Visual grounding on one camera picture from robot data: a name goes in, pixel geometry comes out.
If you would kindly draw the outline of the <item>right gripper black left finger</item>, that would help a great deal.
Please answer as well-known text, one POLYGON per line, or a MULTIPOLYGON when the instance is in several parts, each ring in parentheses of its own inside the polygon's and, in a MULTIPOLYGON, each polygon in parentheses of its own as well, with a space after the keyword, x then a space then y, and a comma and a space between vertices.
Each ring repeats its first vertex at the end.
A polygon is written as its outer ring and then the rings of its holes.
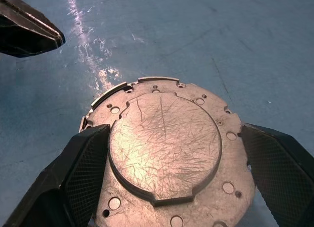
POLYGON ((103 185, 110 125, 74 135, 2 227, 88 227, 103 185))

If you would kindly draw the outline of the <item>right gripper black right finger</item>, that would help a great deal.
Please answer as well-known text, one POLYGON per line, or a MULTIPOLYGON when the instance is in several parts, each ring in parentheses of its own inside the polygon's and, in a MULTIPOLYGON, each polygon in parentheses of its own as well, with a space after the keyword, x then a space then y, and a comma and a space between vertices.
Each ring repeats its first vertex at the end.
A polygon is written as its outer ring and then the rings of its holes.
POLYGON ((314 157, 292 136, 243 124, 253 180, 279 227, 314 227, 314 157))

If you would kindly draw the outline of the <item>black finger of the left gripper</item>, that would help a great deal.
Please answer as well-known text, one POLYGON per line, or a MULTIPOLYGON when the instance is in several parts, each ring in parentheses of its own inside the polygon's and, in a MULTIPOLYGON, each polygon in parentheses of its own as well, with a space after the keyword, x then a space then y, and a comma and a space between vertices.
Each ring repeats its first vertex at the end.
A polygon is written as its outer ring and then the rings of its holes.
POLYGON ((63 39, 63 33, 43 13, 22 0, 0 0, 0 16, 22 29, 50 39, 63 39))
POLYGON ((64 34, 63 39, 50 39, 22 29, 0 16, 0 53, 19 58, 30 57, 58 49, 65 42, 64 34))

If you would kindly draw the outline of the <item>grey round rotor disc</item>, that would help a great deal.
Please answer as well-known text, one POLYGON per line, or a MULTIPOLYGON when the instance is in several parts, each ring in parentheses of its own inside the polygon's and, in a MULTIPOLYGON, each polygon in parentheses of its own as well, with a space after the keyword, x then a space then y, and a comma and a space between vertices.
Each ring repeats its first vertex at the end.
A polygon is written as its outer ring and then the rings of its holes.
POLYGON ((96 227, 235 227, 256 186, 221 98, 176 78, 143 77, 102 94, 81 131, 110 125, 96 227))

